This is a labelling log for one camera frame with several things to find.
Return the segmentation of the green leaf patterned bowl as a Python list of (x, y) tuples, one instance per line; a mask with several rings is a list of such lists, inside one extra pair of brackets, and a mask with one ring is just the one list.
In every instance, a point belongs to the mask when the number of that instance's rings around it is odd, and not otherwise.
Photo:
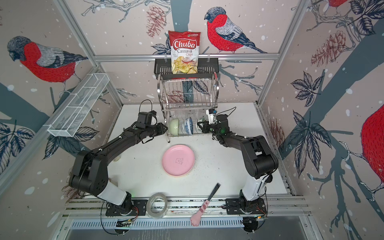
[(199, 120), (197, 120), (196, 122), (196, 131), (198, 134), (202, 134), (203, 133), (203, 127), (204, 127), (204, 122), (205, 122), (205, 119), (204, 118), (201, 118)]

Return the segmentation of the light green bowl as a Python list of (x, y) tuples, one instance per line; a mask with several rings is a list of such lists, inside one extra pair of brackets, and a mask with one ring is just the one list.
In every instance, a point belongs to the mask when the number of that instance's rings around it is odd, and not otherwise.
[(180, 120), (179, 119), (171, 119), (169, 122), (169, 133), (171, 136), (178, 136), (179, 135), (179, 126), (180, 126)]

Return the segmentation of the blue white patterned bowl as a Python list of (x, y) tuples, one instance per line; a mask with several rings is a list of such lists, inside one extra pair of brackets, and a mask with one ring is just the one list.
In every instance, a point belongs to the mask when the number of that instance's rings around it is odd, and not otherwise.
[(186, 135), (194, 134), (194, 124), (191, 117), (188, 117), (183, 123), (183, 133)]

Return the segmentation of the steel two-tier dish rack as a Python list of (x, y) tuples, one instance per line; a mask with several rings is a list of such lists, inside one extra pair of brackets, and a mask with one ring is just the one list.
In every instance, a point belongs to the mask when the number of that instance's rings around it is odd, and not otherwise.
[[(165, 124), (168, 127), (166, 132), (167, 142), (172, 138), (189, 137), (198, 134), (196, 131), (197, 120), (204, 118), (208, 121), (206, 110), (218, 107), (219, 98), (218, 76), (202, 79), (174, 79), (163, 80), (158, 76), (157, 92), (159, 102), (164, 116)], [(183, 123), (191, 117), (194, 124), (194, 134), (183, 133)], [(171, 136), (169, 133), (169, 122), (171, 119), (179, 119), (179, 135)]]

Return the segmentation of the pink plate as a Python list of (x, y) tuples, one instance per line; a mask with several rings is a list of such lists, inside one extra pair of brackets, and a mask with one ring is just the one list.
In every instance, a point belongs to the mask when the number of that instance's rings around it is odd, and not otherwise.
[(186, 145), (174, 145), (167, 149), (162, 157), (164, 171), (173, 177), (188, 174), (195, 164), (195, 153)]

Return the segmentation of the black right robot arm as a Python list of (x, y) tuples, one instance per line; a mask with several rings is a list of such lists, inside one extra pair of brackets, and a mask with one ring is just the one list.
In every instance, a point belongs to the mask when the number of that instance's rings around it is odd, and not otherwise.
[(267, 205), (263, 196), (279, 167), (277, 157), (264, 136), (246, 137), (232, 132), (228, 117), (226, 114), (210, 114), (208, 121), (197, 122), (198, 129), (204, 134), (212, 134), (222, 146), (241, 151), (248, 176), (240, 190), (238, 208), (245, 214), (266, 215)]

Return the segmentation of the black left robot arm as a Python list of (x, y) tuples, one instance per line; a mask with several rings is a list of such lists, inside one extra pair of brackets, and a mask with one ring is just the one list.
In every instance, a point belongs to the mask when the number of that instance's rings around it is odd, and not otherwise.
[(118, 137), (91, 151), (80, 151), (72, 168), (69, 186), (95, 196), (123, 213), (132, 210), (132, 195), (109, 181), (108, 165), (130, 147), (143, 139), (164, 135), (168, 128), (163, 123), (152, 124), (156, 111), (138, 113), (138, 120)]

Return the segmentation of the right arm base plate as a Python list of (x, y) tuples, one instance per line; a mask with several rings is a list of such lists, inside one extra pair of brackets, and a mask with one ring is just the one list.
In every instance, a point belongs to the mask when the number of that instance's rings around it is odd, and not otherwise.
[(267, 205), (262, 198), (246, 201), (244, 198), (225, 199), (222, 208), (228, 215), (266, 215)]

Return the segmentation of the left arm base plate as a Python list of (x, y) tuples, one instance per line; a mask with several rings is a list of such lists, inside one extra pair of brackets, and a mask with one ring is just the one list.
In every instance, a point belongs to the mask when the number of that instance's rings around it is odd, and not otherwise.
[(123, 216), (145, 216), (147, 211), (147, 202), (145, 199), (132, 199), (131, 202), (124, 202), (122, 205), (114, 205), (107, 203), (107, 217), (123, 217)]

